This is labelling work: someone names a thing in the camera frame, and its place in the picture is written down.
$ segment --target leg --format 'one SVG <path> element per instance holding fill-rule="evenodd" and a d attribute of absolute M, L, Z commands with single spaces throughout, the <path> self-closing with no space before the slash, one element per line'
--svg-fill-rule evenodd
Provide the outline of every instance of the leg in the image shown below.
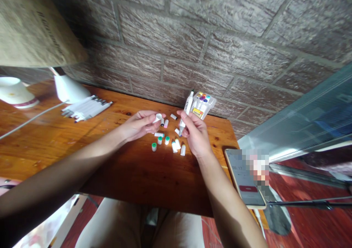
<path fill-rule="evenodd" d="M 98 210 L 83 229 L 76 248 L 140 248 L 141 223 L 146 207 L 104 198 Z"/>
<path fill-rule="evenodd" d="M 159 209 L 153 247 L 203 248 L 204 238 L 201 216 Z"/>

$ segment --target phone screen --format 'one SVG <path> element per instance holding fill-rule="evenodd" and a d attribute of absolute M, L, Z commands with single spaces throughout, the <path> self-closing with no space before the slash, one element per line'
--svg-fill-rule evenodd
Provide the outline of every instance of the phone screen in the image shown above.
<path fill-rule="evenodd" d="M 254 184 L 254 177 L 250 174 L 249 166 L 246 165 L 246 160 L 242 159 L 242 154 L 235 154 L 231 151 L 237 150 L 226 150 L 226 154 L 243 202 L 246 205 L 265 206 L 264 200 Z"/>

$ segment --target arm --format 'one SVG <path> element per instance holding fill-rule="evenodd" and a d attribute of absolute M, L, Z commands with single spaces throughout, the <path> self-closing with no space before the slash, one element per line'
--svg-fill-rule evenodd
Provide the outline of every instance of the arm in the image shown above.
<path fill-rule="evenodd" d="M 197 157 L 223 246 L 267 247 L 260 228 L 211 149 L 206 124 L 193 113 L 177 113 L 187 126 L 182 135 Z"/>
<path fill-rule="evenodd" d="M 45 168 L 0 197 L 0 232 L 4 247 L 12 247 L 75 194 L 122 145 L 148 132 L 157 112 L 137 112 L 101 139 Z"/>

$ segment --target wooden desk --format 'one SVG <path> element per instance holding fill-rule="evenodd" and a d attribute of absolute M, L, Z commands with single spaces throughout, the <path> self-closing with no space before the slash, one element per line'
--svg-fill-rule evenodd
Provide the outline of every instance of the wooden desk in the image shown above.
<path fill-rule="evenodd" d="M 178 108 L 100 88 L 88 89 L 100 98 L 114 101 L 113 105 L 93 119 L 77 124 L 73 119 L 61 116 L 60 110 L 64 108 L 62 106 L 0 140 L 0 176 L 25 180 L 99 139 L 139 110 L 152 109 L 165 113 L 169 126 L 167 129 L 161 127 L 160 131 L 171 139 L 177 136 L 174 130 L 178 121 L 174 121 L 170 114 L 176 114 Z M 0 101 L 0 135 L 60 103 L 52 80 L 32 85 L 29 91 L 41 102 L 34 108 L 20 110 Z M 213 116 L 207 116 L 205 123 L 213 151 L 230 178 L 223 147 L 238 148 L 231 123 Z M 180 142 L 187 146 L 184 157 L 179 152 L 172 152 L 171 143 L 158 145 L 156 152 L 152 152 L 153 142 L 157 142 L 157 138 L 147 134 L 126 144 L 89 179 L 81 191 L 132 203 L 212 216 L 204 181 L 187 140 L 180 138 Z"/>

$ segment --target white cable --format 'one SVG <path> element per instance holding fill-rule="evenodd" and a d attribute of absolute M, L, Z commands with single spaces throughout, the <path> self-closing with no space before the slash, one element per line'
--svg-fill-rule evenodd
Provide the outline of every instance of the white cable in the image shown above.
<path fill-rule="evenodd" d="M 10 132 L 4 134 L 3 136 L 1 136 L 1 137 L 0 137 L 0 140 L 1 140 L 2 138 L 5 138 L 6 136 L 9 136 L 10 134 L 14 133 L 15 131 L 21 129 L 23 126 L 27 125 L 27 124 L 30 123 L 31 121 L 33 121 L 33 120 L 35 120 L 36 118 L 42 116 L 44 113 L 47 113 L 48 111 L 50 111 L 50 110 L 52 110 L 52 109 L 55 109 L 55 108 L 57 108 L 57 107 L 60 107 L 61 105 L 64 105 L 66 102 L 68 102 L 68 100 L 66 100 L 65 102 L 60 103 L 59 105 L 56 105 L 56 106 L 54 106 L 54 107 L 51 107 L 50 109 L 47 109 L 47 110 L 45 110 L 45 111 L 39 113 L 37 116 L 34 116 L 34 117 L 33 117 L 32 119 L 30 119 L 29 121 L 23 123 L 22 125 L 18 126 L 17 128 L 13 129 L 12 131 L 10 131 Z"/>
<path fill-rule="evenodd" d="M 261 232 L 263 233 L 264 239 L 266 240 L 267 238 L 265 237 L 265 232 L 264 232 L 264 227 L 263 224 L 261 222 L 261 218 L 260 218 L 260 214 L 259 214 L 259 210 L 258 209 L 254 209 L 254 214 L 256 215 L 260 228 L 261 228 Z"/>
<path fill-rule="evenodd" d="M 202 221 L 204 221 L 204 223 L 208 226 L 209 230 L 212 232 L 212 234 L 214 235 L 214 237 L 217 239 L 217 241 L 219 243 L 221 243 L 221 241 L 219 240 L 219 238 L 215 235 L 215 233 L 213 232 L 213 230 L 210 228 L 209 224 L 202 218 Z"/>

